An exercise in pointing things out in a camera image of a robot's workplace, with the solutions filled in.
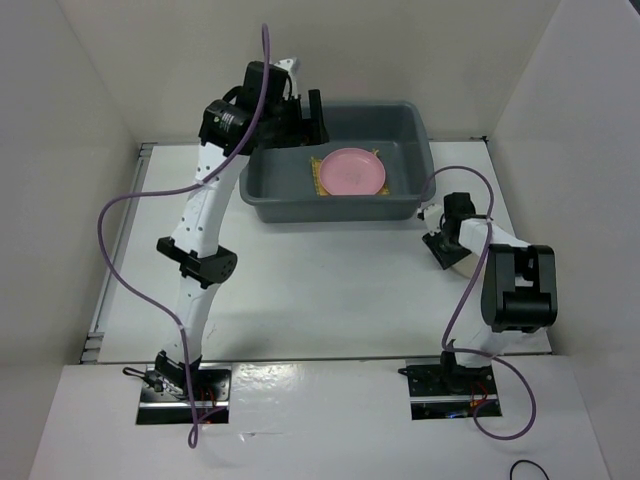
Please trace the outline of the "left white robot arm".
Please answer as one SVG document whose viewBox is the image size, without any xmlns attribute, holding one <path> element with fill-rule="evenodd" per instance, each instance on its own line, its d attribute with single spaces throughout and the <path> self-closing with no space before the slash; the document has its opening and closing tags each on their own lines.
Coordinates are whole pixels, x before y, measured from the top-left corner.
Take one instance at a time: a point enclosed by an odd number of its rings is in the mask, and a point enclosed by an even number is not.
<svg viewBox="0 0 640 480">
<path fill-rule="evenodd" d="M 219 287 L 237 265 L 234 252 L 219 243 L 222 221 L 234 187 L 256 150 L 321 145 L 329 136 L 319 90 L 308 93 L 310 115 L 302 113 L 297 58 L 248 64 L 242 85 L 203 112 L 195 176 L 173 233 L 158 240 L 159 253 L 179 265 L 176 315 L 182 327 L 157 354 L 154 370 L 162 388 L 176 399 L 199 387 L 202 339 Z"/>
</svg>

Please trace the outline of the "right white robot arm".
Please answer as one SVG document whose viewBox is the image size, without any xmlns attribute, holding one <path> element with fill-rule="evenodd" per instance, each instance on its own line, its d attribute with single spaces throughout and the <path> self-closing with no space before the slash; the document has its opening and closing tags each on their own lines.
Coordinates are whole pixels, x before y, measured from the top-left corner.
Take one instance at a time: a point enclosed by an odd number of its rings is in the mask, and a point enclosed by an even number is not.
<svg viewBox="0 0 640 480">
<path fill-rule="evenodd" d="M 442 205 L 421 207 L 417 218 L 426 227 L 423 242 L 447 270 L 474 255 L 480 261 L 471 274 L 481 280 L 482 323 L 465 345 L 445 342 L 438 381 L 459 393 L 489 374 L 494 357 L 507 347 L 552 326 L 558 314 L 555 253 L 507 233 L 476 212 L 471 196 L 455 192 Z"/>
</svg>

